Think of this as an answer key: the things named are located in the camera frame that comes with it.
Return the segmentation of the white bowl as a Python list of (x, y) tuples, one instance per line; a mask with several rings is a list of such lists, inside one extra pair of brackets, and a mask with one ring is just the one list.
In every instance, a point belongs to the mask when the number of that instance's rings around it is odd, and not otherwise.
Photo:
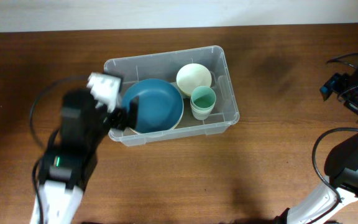
[(211, 72), (198, 63), (190, 63), (179, 69), (176, 76), (176, 83), (180, 91), (191, 96), (193, 90), (199, 86), (208, 86), (212, 84)]

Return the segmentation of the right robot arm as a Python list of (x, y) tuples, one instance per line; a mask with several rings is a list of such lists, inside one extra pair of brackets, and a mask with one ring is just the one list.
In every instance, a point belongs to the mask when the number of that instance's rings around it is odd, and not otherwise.
[[(333, 93), (337, 100), (358, 115), (358, 65), (353, 74), (336, 73), (321, 88), (327, 100)], [(354, 135), (335, 146), (328, 154), (324, 170), (316, 163), (319, 143), (329, 134), (343, 132), (344, 128), (330, 129), (318, 137), (312, 149), (312, 165), (321, 183), (301, 203), (287, 208), (274, 218), (274, 223), (329, 223), (338, 211), (358, 201), (358, 128), (349, 128)]]

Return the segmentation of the cream cup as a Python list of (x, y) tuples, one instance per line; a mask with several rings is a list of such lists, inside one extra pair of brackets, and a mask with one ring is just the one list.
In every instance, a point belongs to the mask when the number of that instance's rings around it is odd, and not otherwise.
[(215, 105), (212, 105), (208, 108), (199, 108), (193, 103), (190, 103), (191, 112), (195, 119), (197, 120), (205, 120), (212, 112)]

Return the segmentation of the dark blue plate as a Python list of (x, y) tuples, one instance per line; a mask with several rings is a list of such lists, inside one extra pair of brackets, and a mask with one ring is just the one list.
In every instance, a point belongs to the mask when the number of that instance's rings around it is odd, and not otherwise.
[(169, 82), (146, 79), (129, 87), (122, 105), (129, 109), (132, 100), (137, 101), (137, 121), (132, 130), (138, 134), (167, 131), (175, 128), (184, 112), (180, 92)]

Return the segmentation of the green cup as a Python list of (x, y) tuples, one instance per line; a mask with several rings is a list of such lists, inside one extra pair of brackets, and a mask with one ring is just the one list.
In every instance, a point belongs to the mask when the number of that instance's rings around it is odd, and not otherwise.
[(216, 94), (214, 90), (208, 86), (199, 86), (193, 90), (191, 102), (194, 107), (199, 110), (208, 110), (214, 107)]

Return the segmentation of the beige plate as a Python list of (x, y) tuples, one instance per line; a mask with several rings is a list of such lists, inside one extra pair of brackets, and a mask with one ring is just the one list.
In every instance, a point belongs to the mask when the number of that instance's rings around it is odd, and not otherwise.
[(147, 134), (175, 129), (184, 114), (184, 104), (151, 103), (140, 105), (138, 110), (137, 125), (130, 130), (136, 134)]

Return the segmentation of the clear plastic storage container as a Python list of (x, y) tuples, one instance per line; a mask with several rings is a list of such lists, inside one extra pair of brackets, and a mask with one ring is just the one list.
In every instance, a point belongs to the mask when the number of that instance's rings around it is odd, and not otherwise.
[(236, 124), (240, 114), (224, 50), (218, 45), (159, 54), (112, 58), (105, 62), (104, 72), (118, 73), (123, 76), (121, 91), (123, 95), (132, 85), (149, 78), (158, 78), (174, 83), (179, 69), (189, 63), (201, 64), (211, 72), (211, 88), (217, 99), (211, 114), (205, 120), (194, 118), (190, 108), (190, 99), (184, 97), (183, 116), (174, 129), (146, 134), (137, 134), (129, 128), (124, 131), (112, 129), (109, 132), (109, 137), (125, 146), (139, 146), (149, 142), (220, 134)]

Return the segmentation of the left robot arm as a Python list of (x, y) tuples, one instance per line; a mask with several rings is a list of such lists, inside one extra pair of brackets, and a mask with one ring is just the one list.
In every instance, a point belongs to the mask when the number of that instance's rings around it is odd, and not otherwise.
[(31, 223), (71, 223), (97, 165), (101, 141), (111, 129), (136, 126), (139, 100), (121, 107), (122, 75), (93, 72), (87, 80), (86, 88), (64, 94), (61, 125), (33, 167)]

